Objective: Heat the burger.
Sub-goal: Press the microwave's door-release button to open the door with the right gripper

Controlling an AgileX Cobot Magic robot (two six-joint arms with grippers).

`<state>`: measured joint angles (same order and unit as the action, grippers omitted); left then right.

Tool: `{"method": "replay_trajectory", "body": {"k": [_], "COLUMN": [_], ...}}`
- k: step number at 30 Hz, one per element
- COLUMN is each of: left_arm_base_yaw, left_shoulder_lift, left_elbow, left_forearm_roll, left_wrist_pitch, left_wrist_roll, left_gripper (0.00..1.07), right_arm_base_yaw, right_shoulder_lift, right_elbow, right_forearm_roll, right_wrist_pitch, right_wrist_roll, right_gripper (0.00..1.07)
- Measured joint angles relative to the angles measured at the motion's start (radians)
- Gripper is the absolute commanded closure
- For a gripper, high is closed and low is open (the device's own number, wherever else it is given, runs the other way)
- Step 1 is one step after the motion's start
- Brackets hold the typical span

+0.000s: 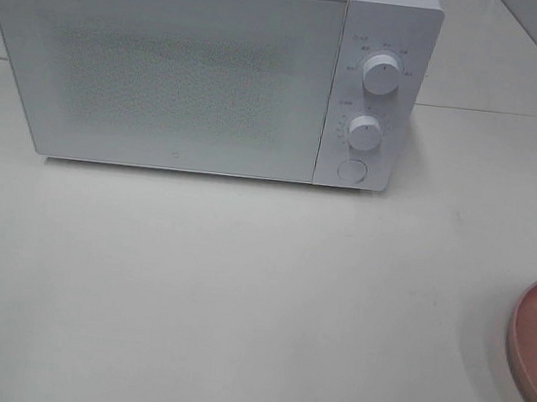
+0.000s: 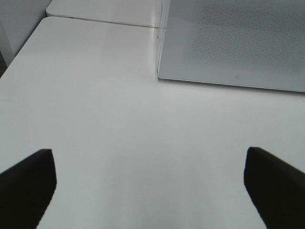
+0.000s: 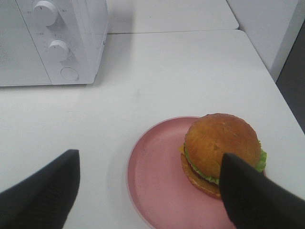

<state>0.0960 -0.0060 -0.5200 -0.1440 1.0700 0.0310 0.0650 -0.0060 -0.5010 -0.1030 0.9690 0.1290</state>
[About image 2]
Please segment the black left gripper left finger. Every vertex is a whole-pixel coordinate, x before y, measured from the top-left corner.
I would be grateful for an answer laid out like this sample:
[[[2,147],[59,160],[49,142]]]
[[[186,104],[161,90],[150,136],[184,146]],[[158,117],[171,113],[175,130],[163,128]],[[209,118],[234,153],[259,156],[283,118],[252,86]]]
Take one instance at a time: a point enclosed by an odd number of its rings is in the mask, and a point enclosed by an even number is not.
[[[57,186],[51,149],[41,149],[0,174],[0,227],[35,229]]]

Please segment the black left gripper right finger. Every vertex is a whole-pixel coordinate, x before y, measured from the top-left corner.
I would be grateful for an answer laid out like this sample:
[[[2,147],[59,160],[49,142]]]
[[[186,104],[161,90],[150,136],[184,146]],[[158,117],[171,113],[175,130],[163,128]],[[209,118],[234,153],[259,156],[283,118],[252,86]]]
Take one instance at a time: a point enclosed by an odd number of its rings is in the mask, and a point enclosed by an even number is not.
[[[244,186],[268,229],[305,227],[305,174],[259,147],[247,150]]]

